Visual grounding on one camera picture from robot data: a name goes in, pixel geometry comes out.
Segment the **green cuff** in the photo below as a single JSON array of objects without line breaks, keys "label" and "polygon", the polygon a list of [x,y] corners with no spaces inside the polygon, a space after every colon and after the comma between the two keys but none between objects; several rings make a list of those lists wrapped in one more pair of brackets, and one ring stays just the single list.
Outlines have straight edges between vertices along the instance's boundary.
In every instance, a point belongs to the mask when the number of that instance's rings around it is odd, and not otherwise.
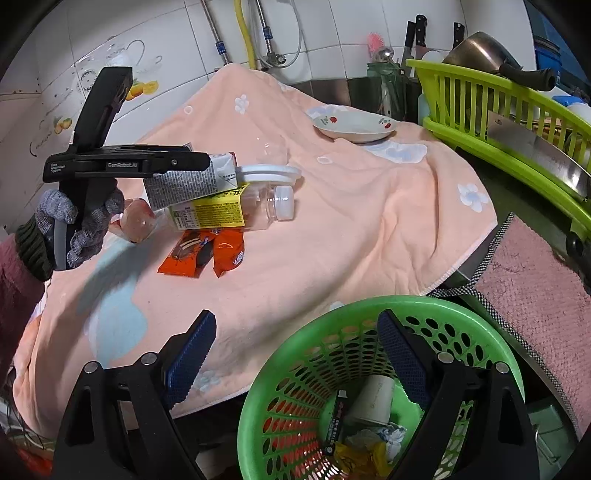
[{"label": "green cuff", "polygon": [[29,272],[40,281],[47,281],[53,273],[53,262],[47,255],[47,245],[41,231],[37,228],[35,216],[21,225],[15,235],[18,256]]}]

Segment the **metal screw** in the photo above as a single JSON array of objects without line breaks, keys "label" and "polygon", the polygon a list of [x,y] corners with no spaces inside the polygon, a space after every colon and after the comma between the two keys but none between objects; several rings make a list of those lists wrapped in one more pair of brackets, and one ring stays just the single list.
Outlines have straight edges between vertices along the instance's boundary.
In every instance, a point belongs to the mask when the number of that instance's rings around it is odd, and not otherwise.
[{"label": "metal screw", "polygon": [[497,364],[495,364],[495,368],[496,368],[496,371],[498,371],[501,374],[509,373],[509,365],[507,365],[504,362],[498,362]]},{"label": "metal screw", "polygon": [[453,362],[453,355],[450,352],[441,352],[437,359],[443,364],[451,364]]},{"label": "metal screw", "polygon": [[84,372],[86,372],[87,374],[91,374],[93,372],[96,372],[96,369],[99,368],[99,364],[96,362],[88,362],[85,366],[84,366]]},{"label": "metal screw", "polygon": [[154,352],[149,352],[142,355],[141,362],[144,365],[152,365],[157,358],[158,355],[156,355]]}]

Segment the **pink cloth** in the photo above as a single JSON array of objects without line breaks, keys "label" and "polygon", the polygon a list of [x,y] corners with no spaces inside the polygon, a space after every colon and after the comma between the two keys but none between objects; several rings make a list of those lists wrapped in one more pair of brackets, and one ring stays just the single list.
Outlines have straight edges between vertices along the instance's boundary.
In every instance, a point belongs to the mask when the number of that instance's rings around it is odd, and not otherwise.
[{"label": "pink cloth", "polygon": [[[17,357],[15,401],[33,429],[56,434],[86,362],[131,364],[184,332],[202,309],[216,315],[217,338],[172,414],[244,392],[281,342],[331,304],[426,293],[496,225],[475,172],[425,129],[401,123],[368,151],[319,133],[306,114],[312,108],[323,104],[231,64],[139,141],[232,151],[244,165],[282,139],[304,176],[295,219],[247,232],[242,264],[221,278],[211,265],[200,278],[157,273],[179,238],[167,225],[135,246],[108,233],[97,257],[55,273]],[[138,180],[119,187],[126,197],[143,190]]]},{"label": "pink cloth", "polygon": [[541,356],[585,432],[591,422],[591,297],[580,278],[515,218],[476,289]]},{"label": "pink cloth", "polygon": [[27,270],[10,236],[0,244],[0,386],[43,291],[43,282]]}]

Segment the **green plastic basket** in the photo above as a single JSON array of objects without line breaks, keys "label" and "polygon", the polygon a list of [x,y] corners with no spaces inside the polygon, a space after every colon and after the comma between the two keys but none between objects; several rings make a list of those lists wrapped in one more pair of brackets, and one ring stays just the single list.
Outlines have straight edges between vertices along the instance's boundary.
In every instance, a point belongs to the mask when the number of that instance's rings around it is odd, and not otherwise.
[{"label": "green plastic basket", "polygon": [[[378,342],[378,315],[392,309],[403,324],[468,365],[506,362],[523,395],[517,362],[505,341],[478,315],[448,301],[392,296],[343,306],[289,337],[263,366],[246,398],[238,427],[238,459],[246,480],[329,479],[341,473],[320,449],[336,391],[372,374],[396,380],[391,420],[409,444],[423,412],[408,400]],[[459,455],[471,413],[459,412],[436,473],[448,476]]]},{"label": "green plastic basket", "polygon": [[591,125],[541,93],[497,75],[422,60],[407,63],[415,68],[431,110],[425,128],[530,186],[578,224],[577,231],[591,232],[586,199],[529,158],[487,138],[486,113],[519,120],[587,170]]}]

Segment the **gray knitted glove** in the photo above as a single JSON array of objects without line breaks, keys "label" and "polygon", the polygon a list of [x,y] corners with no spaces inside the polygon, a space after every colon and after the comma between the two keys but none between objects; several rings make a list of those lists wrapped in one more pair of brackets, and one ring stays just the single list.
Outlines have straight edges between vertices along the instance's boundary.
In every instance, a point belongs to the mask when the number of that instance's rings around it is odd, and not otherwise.
[{"label": "gray knitted glove", "polygon": [[[116,188],[101,208],[93,210],[82,219],[82,229],[74,233],[70,243],[72,249],[67,254],[70,268],[79,267],[82,262],[100,252],[111,218],[117,213],[123,213],[123,208],[123,193]],[[71,225],[76,221],[77,215],[78,209],[63,192],[48,190],[41,196],[35,211],[35,221],[46,240],[50,258],[53,258],[54,220]]]}]

